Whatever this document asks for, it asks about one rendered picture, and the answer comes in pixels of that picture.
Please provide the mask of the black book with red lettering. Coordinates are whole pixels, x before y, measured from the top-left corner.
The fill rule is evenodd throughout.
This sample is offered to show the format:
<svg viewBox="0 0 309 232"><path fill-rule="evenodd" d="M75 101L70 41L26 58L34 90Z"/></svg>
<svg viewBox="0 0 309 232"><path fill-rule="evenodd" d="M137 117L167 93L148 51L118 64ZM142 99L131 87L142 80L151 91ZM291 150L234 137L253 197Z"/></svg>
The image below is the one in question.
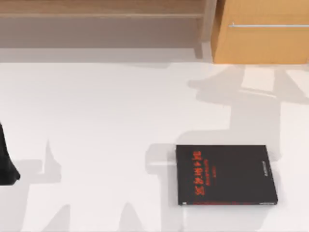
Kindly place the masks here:
<svg viewBox="0 0 309 232"><path fill-rule="evenodd" d="M276 205L265 145L176 145L179 205Z"/></svg>

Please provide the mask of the open wooden shelf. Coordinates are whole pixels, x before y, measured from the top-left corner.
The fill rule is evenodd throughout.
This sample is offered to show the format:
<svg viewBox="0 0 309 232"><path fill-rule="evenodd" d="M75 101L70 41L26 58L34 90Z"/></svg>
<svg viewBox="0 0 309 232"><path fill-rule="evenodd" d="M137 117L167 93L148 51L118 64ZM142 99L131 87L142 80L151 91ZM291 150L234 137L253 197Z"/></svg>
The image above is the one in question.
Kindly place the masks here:
<svg viewBox="0 0 309 232"><path fill-rule="evenodd" d="M197 23L195 57L211 34L218 0L0 0L2 17L191 18Z"/></svg>

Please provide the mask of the wooden cupboard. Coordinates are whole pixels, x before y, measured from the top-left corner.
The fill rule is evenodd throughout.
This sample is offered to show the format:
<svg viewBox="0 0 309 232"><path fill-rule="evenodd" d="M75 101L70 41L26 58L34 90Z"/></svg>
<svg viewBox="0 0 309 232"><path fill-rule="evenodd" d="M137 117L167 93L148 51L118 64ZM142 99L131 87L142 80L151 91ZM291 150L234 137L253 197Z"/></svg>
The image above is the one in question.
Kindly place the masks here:
<svg viewBox="0 0 309 232"><path fill-rule="evenodd" d="M309 0L218 0L211 33L216 64L309 62L309 28L230 28L232 23L309 25Z"/></svg>

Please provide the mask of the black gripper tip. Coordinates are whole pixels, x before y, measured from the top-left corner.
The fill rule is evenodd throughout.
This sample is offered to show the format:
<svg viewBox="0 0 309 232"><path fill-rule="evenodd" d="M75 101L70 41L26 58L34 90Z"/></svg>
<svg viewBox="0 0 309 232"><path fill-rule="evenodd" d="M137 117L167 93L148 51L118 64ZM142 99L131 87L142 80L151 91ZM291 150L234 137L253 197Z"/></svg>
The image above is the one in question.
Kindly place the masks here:
<svg viewBox="0 0 309 232"><path fill-rule="evenodd" d="M3 127L0 123L0 186L11 186L20 180L20 177L19 171L9 156Z"/></svg>

